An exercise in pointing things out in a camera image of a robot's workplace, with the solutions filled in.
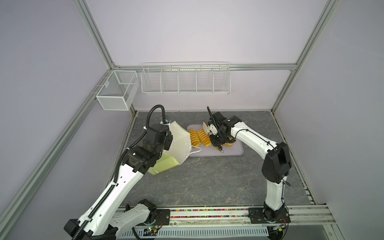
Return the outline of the green paper gift bag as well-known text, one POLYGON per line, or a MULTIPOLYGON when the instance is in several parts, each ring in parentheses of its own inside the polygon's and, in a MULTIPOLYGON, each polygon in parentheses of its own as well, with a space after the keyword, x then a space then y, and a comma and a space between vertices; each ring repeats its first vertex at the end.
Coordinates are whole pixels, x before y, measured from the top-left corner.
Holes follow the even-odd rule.
POLYGON ((191 143, 190 133, 182 128, 176 121, 170 125, 170 131, 173 135, 173 141, 168 151, 164 150, 162 157, 156 164, 149 168, 148 172, 157 175, 181 165, 191 154, 198 153, 202 149, 194 147, 191 143))

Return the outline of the long ridged yellow bread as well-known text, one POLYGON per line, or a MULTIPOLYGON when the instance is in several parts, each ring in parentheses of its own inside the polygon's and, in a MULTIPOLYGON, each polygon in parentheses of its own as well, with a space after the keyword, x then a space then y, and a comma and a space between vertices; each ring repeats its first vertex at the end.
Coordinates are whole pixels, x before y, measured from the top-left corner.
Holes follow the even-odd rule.
POLYGON ((200 138, 199 138, 196 130, 191 129, 188 132, 190 134, 191 145, 193 147, 199 147, 201 145, 201 141, 200 141, 200 138))

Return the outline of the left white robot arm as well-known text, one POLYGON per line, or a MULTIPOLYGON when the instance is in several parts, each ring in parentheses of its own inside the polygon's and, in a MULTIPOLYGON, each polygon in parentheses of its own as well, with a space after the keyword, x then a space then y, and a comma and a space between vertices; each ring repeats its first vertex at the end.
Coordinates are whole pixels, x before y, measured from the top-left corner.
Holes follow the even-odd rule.
POLYGON ((141 200, 119 216, 115 212, 135 184, 170 149, 173 135, 169 124, 164 106, 151 108, 145 131, 123 151, 103 193, 82 216, 66 223, 64 230, 73 240, 115 240, 139 224, 156 222, 157 206, 148 200, 141 200))

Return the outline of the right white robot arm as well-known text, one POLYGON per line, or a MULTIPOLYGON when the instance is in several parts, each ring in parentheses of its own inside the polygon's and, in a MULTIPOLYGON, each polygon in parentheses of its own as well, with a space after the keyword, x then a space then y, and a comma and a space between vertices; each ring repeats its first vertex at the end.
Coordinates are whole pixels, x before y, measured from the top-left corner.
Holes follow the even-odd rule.
POLYGON ((287 178, 292 168, 289 146, 262 136, 236 116, 225 118, 220 112, 213 114, 210 108, 207 110, 210 115, 208 134, 214 147, 221 151, 225 144, 233 144, 239 140, 264 160, 262 174, 266 179, 267 190, 263 210, 251 213, 251 216, 268 223, 280 220, 290 223, 289 210, 284 200, 284 190, 289 184, 287 178))

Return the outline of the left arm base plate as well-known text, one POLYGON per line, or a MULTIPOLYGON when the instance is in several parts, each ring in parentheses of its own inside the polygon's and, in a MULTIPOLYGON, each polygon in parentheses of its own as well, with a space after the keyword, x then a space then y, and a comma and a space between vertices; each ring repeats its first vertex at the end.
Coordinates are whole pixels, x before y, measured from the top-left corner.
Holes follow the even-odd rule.
POLYGON ((148 218, 140 224, 140 226, 168 226, 171 220, 170 209, 157 209, 154 212, 150 212, 148 218))

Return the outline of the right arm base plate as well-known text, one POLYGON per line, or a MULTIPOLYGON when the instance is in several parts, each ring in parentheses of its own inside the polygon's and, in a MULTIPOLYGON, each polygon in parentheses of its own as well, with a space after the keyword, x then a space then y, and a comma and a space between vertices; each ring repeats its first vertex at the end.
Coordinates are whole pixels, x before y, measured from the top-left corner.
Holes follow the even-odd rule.
POLYGON ((291 218, 285 206, 279 210, 272 210, 270 208, 249 208, 248 217, 252 224, 289 224, 291 218))

